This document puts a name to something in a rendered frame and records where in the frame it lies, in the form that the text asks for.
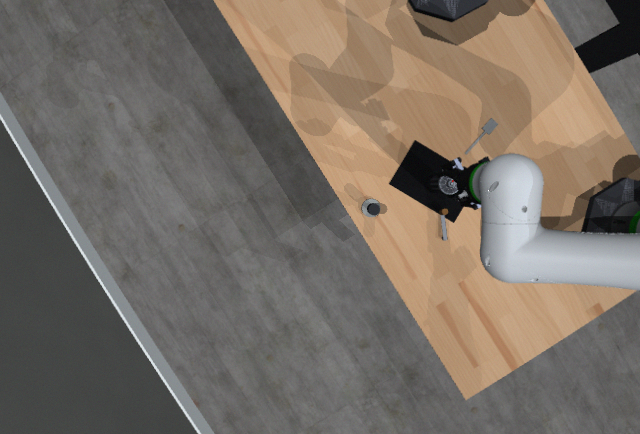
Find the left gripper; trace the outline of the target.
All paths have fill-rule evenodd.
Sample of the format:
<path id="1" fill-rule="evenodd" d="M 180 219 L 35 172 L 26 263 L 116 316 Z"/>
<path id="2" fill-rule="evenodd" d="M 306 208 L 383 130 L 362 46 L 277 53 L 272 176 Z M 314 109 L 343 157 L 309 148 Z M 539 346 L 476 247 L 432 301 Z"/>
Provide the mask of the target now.
<path id="1" fill-rule="evenodd" d="M 464 171 L 467 169 L 466 167 L 462 167 L 462 163 L 461 163 L 461 158 L 458 157 L 452 161 L 448 161 L 444 164 L 441 165 L 442 171 L 437 173 L 437 177 L 439 176 L 447 176 L 450 177 L 454 180 L 454 182 L 457 183 L 457 189 L 458 192 L 452 195 L 447 195 L 448 198 L 453 198 L 454 201 L 460 201 L 460 205 L 463 207 L 470 207 L 473 208 L 474 210 L 477 210 L 479 208 L 481 208 L 481 205 L 479 204 L 474 204 L 472 202 L 470 202 L 468 199 L 466 199 L 465 197 L 459 199 L 458 195 L 462 193 L 461 190 L 461 177 L 464 173 Z M 460 164 L 461 163 L 461 164 Z M 456 168 L 456 169 L 455 169 Z M 457 170 L 458 169 L 458 170 Z"/>

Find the black mat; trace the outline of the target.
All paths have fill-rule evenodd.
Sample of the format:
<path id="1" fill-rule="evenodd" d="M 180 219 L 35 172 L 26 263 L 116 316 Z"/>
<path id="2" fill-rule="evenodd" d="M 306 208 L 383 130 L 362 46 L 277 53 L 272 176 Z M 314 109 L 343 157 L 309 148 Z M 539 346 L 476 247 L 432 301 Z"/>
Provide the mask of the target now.
<path id="1" fill-rule="evenodd" d="M 441 172 L 440 165 L 448 161 L 415 140 L 389 184 L 438 214 L 440 209 L 448 209 L 445 218 L 454 223 L 463 209 L 460 201 L 426 188 L 427 178 Z"/>

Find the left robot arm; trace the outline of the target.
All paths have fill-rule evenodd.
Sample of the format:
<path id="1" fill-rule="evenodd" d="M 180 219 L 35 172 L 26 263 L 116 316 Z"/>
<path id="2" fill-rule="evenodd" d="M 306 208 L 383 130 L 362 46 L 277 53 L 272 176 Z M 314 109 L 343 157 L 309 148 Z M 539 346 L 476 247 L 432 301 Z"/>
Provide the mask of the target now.
<path id="1" fill-rule="evenodd" d="M 640 201 L 618 206 L 608 233 L 545 229 L 538 165 L 514 153 L 478 162 L 464 171 L 458 197 L 481 205 L 480 258 L 492 277 L 640 291 Z"/>

